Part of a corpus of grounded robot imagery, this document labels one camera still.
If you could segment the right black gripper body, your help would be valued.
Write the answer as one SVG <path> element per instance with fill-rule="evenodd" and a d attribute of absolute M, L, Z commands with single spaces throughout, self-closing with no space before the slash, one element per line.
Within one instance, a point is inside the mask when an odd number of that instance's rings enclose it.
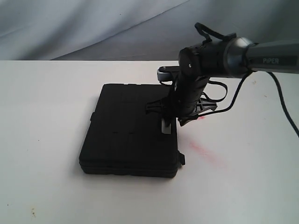
<path fill-rule="evenodd" d="M 173 84 L 169 88 L 166 97 L 148 102 L 145 112 L 171 113 L 174 119 L 177 118 L 181 126 L 186 125 L 192 120 L 196 120 L 202 112 L 212 110 L 215 111 L 217 104 L 201 97 L 202 92 L 208 84 L 210 78 L 198 77 L 191 80 L 178 75 Z"/>

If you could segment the right silver black robot arm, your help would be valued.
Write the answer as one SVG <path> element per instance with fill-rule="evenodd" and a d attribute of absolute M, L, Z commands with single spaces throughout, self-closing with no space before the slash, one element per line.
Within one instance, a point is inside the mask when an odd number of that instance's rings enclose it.
<path fill-rule="evenodd" d="M 207 114 L 216 113 L 220 99 L 210 99 L 204 88 L 216 84 L 212 77 L 244 80 L 256 71 L 297 74 L 299 42 L 276 41 L 254 43 L 236 35 L 222 40 L 207 39 L 186 47 L 178 55 L 178 66 L 160 67 L 159 82 L 172 82 L 169 93 L 161 100 L 146 104 L 146 113 L 162 115 L 166 126 L 177 118 L 180 125 Z"/>

